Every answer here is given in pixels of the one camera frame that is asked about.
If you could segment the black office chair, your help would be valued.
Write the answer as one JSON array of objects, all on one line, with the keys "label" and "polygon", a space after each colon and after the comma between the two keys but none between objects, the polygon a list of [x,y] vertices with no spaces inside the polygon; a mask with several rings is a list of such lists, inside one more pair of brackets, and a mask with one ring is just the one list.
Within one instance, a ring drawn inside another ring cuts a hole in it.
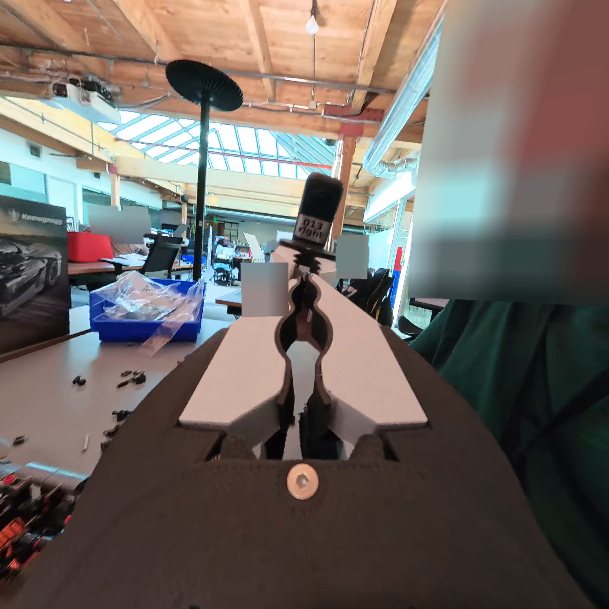
[{"label": "black office chair", "polygon": [[172,269],[182,241],[181,236],[156,234],[139,272],[149,278],[171,279]]}]

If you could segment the white ceiling projector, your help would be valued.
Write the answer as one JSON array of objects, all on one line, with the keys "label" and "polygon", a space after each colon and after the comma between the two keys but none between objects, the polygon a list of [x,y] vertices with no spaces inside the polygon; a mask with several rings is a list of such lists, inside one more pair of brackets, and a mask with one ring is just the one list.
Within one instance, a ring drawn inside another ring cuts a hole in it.
[{"label": "white ceiling projector", "polygon": [[64,82],[56,81],[50,85],[54,98],[70,100],[89,106],[108,106],[117,109],[117,103],[111,96],[111,91],[102,83],[95,80],[69,79]]}]

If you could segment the scattered small lego pieces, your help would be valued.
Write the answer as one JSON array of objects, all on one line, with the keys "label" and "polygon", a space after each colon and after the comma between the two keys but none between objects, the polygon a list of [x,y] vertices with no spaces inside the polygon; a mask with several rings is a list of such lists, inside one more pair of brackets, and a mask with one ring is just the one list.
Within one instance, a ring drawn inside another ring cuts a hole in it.
[{"label": "scattered small lego pieces", "polygon": [[[129,385],[141,385],[144,384],[147,380],[146,374],[142,370],[126,370],[121,373],[121,378],[124,378],[123,381],[119,382],[116,386],[117,389],[121,389],[123,387]],[[83,378],[81,375],[76,376],[72,380],[72,385],[75,387],[83,387],[87,384],[87,380]],[[111,440],[116,435],[118,430],[121,428],[122,422],[124,422],[130,415],[132,414],[132,410],[129,409],[114,409],[111,415],[116,419],[115,426],[110,430],[104,430],[103,436],[104,440],[100,444],[101,453],[110,445]],[[27,441],[27,437],[25,435],[17,436],[13,439],[11,443],[11,447],[21,446]]]}]

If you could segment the black and yellow chair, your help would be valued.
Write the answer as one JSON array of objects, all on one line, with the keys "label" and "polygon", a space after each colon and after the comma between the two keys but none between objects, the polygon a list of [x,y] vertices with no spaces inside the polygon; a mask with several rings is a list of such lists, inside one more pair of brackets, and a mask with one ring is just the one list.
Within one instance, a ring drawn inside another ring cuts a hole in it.
[{"label": "black and yellow chair", "polygon": [[340,279],[336,286],[349,301],[386,327],[393,323],[392,288],[393,277],[389,269],[368,269],[366,278]]}]

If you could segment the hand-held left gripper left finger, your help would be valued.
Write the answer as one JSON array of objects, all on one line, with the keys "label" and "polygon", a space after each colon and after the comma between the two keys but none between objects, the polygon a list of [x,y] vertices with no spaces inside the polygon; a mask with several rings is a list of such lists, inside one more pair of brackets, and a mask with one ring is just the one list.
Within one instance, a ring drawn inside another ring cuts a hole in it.
[{"label": "hand-held left gripper left finger", "polygon": [[295,341],[289,281],[285,317],[242,316],[228,327],[187,405],[184,428],[242,437],[265,458],[283,458],[293,423],[294,387],[287,349]]}]

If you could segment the wooden post with red bracket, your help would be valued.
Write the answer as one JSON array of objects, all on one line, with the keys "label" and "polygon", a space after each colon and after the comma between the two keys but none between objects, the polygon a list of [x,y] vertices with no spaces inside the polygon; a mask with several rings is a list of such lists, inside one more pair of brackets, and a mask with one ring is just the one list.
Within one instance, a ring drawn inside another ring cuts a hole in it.
[{"label": "wooden post with red bracket", "polygon": [[385,115],[385,111],[378,108],[366,108],[357,116],[348,116],[346,112],[339,114],[324,114],[324,118],[338,121],[340,124],[338,148],[332,165],[331,177],[340,180],[343,193],[340,200],[335,224],[331,230],[333,237],[344,232],[344,225],[350,227],[363,227],[362,208],[350,203],[349,184],[351,179],[351,168],[353,165],[356,144],[363,135],[363,127],[366,124],[379,125]]}]

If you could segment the wooden office desk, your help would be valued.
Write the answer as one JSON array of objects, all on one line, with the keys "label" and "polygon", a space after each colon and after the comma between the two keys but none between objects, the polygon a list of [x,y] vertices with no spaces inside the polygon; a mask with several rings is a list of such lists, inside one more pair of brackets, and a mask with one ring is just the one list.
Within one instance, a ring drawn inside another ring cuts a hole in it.
[{"label": "wooden office desk", "polygon": [[[103,258],[90,263],[68,263],[68,275],[74,285],[85,285],[94,282],[91,277],[99,275],[120,275],[127,271],[140,271],[143,269],[145,259],[142,256]],[[174,262],[171,270],[147,272],[149,277],[161,279],[179,279],[182,275],[190,275],[193,265],[181,261]]]}]

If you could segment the silver air duct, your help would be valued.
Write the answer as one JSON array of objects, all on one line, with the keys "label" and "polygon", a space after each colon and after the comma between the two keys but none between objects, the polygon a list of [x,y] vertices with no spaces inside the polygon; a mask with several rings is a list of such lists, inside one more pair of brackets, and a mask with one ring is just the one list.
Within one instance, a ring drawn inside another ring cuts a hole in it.
[{"label": "silver air duct", "polygon": [[430,89],[447,5],[448,2],[444,1],[440,7],[377,135],[363,157],[363,169],[377,178],[395,179],[407,172],[418,171],[418,158],[400,158],[391,162],[384,161],[383,158]]}]

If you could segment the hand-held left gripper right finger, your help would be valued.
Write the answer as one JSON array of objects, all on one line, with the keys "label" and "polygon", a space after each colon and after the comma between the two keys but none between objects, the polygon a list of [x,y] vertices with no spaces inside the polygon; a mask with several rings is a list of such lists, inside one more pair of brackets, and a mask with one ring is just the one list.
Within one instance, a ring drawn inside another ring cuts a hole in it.
[{"label": "hand-held left gripper right finger", "polygon": [[321,352],[308,400],[308,458],[339,459],[365,435],[429,424],[380,324],[322,278],[308,279]]}]

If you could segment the grey lego car model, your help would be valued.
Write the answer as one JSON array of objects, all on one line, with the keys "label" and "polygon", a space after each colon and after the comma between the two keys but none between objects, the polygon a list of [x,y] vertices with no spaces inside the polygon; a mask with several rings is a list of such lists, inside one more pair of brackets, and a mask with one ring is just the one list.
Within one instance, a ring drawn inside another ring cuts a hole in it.
[{"label": "grey lego car model", "polygon": [[63,532],[87,480],[39,463],[1,461],[1,588]]}]

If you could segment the red tote bag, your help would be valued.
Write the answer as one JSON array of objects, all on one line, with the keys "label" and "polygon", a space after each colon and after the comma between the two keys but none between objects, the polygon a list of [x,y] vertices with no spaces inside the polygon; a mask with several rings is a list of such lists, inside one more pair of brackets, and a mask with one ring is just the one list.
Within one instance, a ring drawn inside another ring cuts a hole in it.
[{"label": "red tote bag", "polygon": [[68,261],[70,263],[95,263],[113,258],[110,236],[91,232],[67,232]]}]

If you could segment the dark lego set box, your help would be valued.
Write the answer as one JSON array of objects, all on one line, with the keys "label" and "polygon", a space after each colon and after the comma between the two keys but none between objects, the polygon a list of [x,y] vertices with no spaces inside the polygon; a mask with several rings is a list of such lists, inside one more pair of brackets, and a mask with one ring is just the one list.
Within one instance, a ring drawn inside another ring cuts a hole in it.
[{"label": "dark lego set box", "polygon": [[1,354],[69,333],[64,208],[1,196]]}]

